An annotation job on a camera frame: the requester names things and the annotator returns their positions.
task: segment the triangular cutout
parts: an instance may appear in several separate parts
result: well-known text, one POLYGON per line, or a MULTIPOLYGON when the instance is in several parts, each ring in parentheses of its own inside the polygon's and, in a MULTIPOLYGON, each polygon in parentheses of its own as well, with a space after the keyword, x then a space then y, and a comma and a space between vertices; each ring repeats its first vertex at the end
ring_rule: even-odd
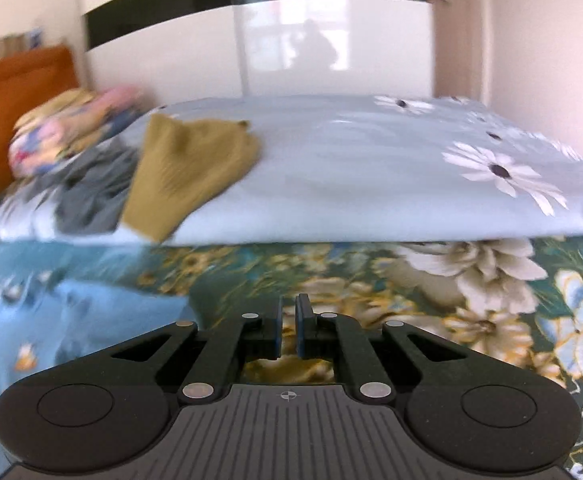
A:
POLYGON ((429 361, 434 361, 435 363, 440 363, 443 361, 456 361, 458 359, 464 359, 465 356, 460 352, 456 352, 451 348, 423 337, 418 334, 410 334, 409 339, 414 343, 420 352, 422 352, 429 361))
POLYGON ((164 345, 171 336, 169 334, 161 334, 153 339, 143 341, 140 344, 127 348, 122 352, 114 354, 112 357, 116 359, 124 359, 127 361, 135 361, 143 363, 148 361, 153 354, 158 352, 160 347, 164 345))

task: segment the mustard yellow garment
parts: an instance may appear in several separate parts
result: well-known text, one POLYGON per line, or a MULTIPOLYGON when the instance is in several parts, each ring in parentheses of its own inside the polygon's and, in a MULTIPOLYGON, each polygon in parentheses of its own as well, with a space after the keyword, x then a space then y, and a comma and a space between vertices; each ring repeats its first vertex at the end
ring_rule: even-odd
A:
POLYGON ((247 133, 248 126, 183 123, 154 114, 122 221, 154 242, 166 240, 190 213, 251 170, 260 142, 247 133))
POLYGON ((74 88, 62 92, 62 94, 55 96, 46 103, 41 104, 37 108, 30 110, 20 117, 14 126, 14 130, 17 131, 16 137, 30 132, 34 128, 40 126, 49 116, 55 115, 69 106, 79 106, 88 103, 96 96, 97 94, 94 92, 90 92, 83 88, 74 88))

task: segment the gray garment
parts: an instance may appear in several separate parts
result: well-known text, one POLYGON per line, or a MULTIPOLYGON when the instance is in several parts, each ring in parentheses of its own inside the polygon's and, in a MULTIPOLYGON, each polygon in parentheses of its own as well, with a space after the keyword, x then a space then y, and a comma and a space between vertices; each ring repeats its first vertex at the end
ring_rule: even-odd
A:
POLYGON ((29 198, 61 186, 56 227, 64 234, 94 235, 116 230, 138 165, 138 152, 119 139, 93 147, 54 173, 38 177, 29 198))

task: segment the gray ribbed plate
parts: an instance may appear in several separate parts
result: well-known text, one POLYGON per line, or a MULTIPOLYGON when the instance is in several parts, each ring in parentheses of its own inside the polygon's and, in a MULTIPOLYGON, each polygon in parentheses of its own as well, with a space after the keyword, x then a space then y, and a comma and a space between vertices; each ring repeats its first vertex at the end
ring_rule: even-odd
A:
MULTIPOLYGON (((4 480, 62 478, 14 466, 4 480)), ((485 480, 414 444, 391 409, 350 399, 342 386, 247 386, 180 412, 144 455, 75 480, 485 480)), ((556 467, 520 477, 569 480, 556 467)))

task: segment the orange headboard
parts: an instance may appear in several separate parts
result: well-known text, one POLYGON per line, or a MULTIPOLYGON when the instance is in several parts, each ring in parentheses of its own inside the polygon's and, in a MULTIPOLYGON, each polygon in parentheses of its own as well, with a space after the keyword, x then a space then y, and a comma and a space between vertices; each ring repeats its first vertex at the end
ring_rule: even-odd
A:
POLYGON ((14 179, 7 152, 15 121, 77 86, 71 52, 65 46, 39 48, 0 60, 0 193, 14 179))

